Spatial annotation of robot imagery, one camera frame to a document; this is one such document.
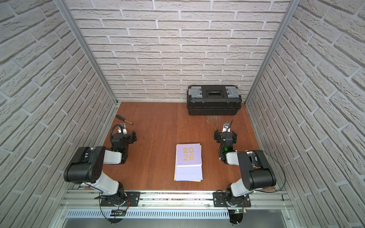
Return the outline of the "purple calendar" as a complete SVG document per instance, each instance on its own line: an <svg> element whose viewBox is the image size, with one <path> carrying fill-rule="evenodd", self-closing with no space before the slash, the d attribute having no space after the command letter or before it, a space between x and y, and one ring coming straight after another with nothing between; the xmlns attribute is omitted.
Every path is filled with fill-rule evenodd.
<svg viewBox="0 0 365 228"><path fill-rule="evenodd" d="M176 145L176 181L201 182L202 146L200 143Z"/></svg>

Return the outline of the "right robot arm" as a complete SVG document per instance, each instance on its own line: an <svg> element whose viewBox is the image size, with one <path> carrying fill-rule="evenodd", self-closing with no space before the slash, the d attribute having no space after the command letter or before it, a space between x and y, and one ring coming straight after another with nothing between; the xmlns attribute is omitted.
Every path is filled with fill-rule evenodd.
<svg viewBox="0 0 365 228"><path fill-rule="evenodd" d="M275 174L262 150L245 152L234 150L233 145L237 141L235 132L217 130L214 132L214 140L220 144L218 151L220 160L240 168L240 179L226 189L224 199L227 205L236 206L253 191L276 185Z"/></svg>

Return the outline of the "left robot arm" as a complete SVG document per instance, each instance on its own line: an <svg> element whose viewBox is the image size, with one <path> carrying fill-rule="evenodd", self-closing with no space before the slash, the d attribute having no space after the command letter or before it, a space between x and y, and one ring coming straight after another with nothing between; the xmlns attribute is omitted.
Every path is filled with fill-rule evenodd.
<svg viewBox="0 0 365 228"><path fill-rule="evenodd" d="M101 207L135 207L139 192L125 192L123 184L103 172L103 165L121 165L128 158L128 146L136 142L136 132L116 133L110 136L112 147L80 147L64 171L64 180L99 191L95 199Z"/></svg>

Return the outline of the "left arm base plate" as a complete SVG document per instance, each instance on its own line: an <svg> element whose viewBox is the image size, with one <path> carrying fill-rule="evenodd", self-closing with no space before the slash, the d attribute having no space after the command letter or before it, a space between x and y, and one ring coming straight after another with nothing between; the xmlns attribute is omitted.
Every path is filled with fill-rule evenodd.
<svg viewBox="0 0 365 228"><path fill-rule="evenodd" d="M125 192L124 197L119 197L117 195L113 196L100 196L100 206L101 207L126 207L128 204L130 207L137 207L139 203L141 192Z"/></svg>

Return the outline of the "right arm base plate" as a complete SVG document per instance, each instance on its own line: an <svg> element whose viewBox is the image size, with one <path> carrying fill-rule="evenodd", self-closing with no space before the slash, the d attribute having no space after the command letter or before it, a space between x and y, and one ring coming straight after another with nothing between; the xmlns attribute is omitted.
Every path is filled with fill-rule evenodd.
<svg viewBox="0 0 365 228"><path fill-rule="evenodd" d="M251 207L251 200L249 195L235 197L224 191L213 192L214 207L228 207L228 208L249 208Z"/></svg>

